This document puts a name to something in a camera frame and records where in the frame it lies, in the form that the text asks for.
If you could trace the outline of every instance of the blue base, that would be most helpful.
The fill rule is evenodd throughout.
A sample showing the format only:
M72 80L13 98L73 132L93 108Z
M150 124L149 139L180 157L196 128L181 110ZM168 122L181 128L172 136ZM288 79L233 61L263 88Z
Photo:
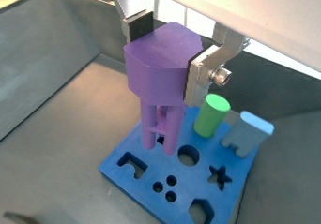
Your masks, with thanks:
M256 156L253 151L248 158L241 158L223 147L220 141L231 129L227 123L211 139L196 134L192 126L199 110L188 108L179 150L172 156L164 153L161 143L152 150L144 148L138 124L100 166L104 175L137 203L171 224L195 223L193 203L203 205L207 223L229 223ZM197 164L184 164L179 154L191 156Z

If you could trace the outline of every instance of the hole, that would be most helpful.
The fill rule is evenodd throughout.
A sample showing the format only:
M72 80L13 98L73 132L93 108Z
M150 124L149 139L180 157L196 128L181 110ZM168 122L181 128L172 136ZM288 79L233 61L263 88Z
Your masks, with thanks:
M227 183L232 182L232 178L227 175L227 167L223 166L220 169L211 167L212 176L208 181L211 183L216 183L220 190L225 190Z
M160 182L156 182L154 185L153 185L153 190L157 193L162 192L164 191L164 184L160 183Z
M196 199L189 208L195 224L211 224L215 218L215 210L208 200Z
M160 136L157 142L162 145L165 143L165 137Z
M167 182L168 182L168 184L169 184L171 186L176 186L176 184L177 184L177 179L176 179L176 177L175 177L173 175L171 175L171 176L168 177L168 179L167 179Z
M192 145L185 145L179 150L179 159L187 166L195 166L200 161L200 153Z
M133 154L126 153L118 161L118 166L124 167L126 164L130 164L136 168L134 178L140 179L148 169L148 164Z
M173 191L167 193L167 200L168 202L176 202L176 193Z

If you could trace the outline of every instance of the circular hole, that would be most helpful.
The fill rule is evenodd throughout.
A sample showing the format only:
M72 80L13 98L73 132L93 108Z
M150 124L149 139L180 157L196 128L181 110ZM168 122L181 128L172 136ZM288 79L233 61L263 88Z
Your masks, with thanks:
M176 193L173 191L167 193L167 200L168 202L176 202Z
M179 159L183 164L195 166L200 161L200 153L192 145L185 145L179 150Z
M171 175L171 176L168 177L167 181L168 181L168 184L169 184L171 186L176 186L176 184L177 184L177 179L176 179L176 177L175 177L173 175Z
M157 193L162 192L162 191L164 191L164 184L160 183L160 182L154 183L154 185L153 185L153 190L154 190L154 192L157 192Z

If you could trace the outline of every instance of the star-shaped hole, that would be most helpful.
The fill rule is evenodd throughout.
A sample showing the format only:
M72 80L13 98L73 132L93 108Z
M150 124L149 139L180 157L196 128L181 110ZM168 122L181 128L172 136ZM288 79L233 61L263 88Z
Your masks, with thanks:
M223 166L220 169L216 169L211 166L212 176L208 181L211 183L217 183L220 190L225 189L225 184L232 182L232 178L227 175L227 167Z

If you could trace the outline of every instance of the purple block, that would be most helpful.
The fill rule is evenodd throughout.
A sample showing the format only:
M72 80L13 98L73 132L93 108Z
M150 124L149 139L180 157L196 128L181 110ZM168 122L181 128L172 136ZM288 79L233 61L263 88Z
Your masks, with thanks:
M173 154L185 114L189 60L203 51L201 37L172 22L125 47L130 90L141 97L144 144L152 149L156 135L165 137Z

